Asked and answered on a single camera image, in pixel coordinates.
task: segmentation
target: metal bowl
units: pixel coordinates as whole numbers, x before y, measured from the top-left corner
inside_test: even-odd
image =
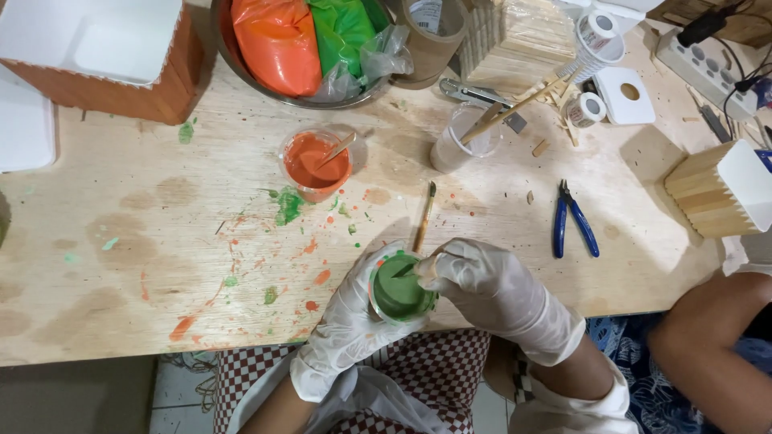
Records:
[[[391,24],[394,24],[394,19],[386,8],[386,4],[383,0],[376,1],[378,6],[383,10],[385,16]],[[273,98],[274,100],[281,101],[295,107],[310,108],[315,110],[329,110],[339,109],[344,107],[351,107],[365,101],[367,98],[375,95],[383,86],[388,83],[391,75],[383,76],[376,80],[372,85],[367,88],[363,93],[360,93],[354,98],[343,100],[339,103],[311,103],[299,98],[285,97],[281,93],[277,93],[258,83],[249,73],[244,62],[244,57],[241,54],[239,48],[239,42],[236,40],[236,34],[233,31],[233,20],[231,18],[231,4],[232,0],[212,0],[212,10],[210,12],[210,19],[212,21],[212,28],[215,31],[215,41],[217,42],[217,50],[228,66],[231,67],[234,73],[239,78],[244,80],[244,83],[249,84],[255,88],[258,92]]]

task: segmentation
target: gloved hand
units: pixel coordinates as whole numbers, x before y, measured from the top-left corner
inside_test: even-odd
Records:
[[[448,297],[475,327],[519,344],[543,366],[565,360],[584,334],[584,318],[508,250],[454,238],[418,263],[415,273],[422,287]]]
[[[404,249],[404,241],[391,242],[362,256],[346,275],[308,344],[289,364],[289,376],[300,399],[321,402],[338,374],[424,326],[426,318],[393,326],[367,311],[367,285],[375,264]]]

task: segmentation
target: roll of tape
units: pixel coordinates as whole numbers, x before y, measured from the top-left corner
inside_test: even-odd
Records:
[[[582,93],[568,103],[566,115],[575,127],[586,128],[606,117],[606,104],[594,93]]]
[[[579,20],[579,36],[590,49],[597,52],[617,35],[617,27],[613,15],[595,10]]]

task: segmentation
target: orange plastic bag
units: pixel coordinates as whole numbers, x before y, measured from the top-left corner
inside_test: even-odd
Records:
[[[231,18],[247,67],[260,84],[293,98],[317,92],[322,69],[304,0],[234,0]]]

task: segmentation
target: blue patterned clothing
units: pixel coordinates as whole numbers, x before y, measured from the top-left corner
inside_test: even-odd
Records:
[[[663,315],[591,318],[587,320],[587,332],[625,376],[630,389],[627,417],[638,424],[641,434],[718,433],[720,431],[670,384],[652,359],[646,335]],[[742,337],[735,351],[772,376],[770,342]]]

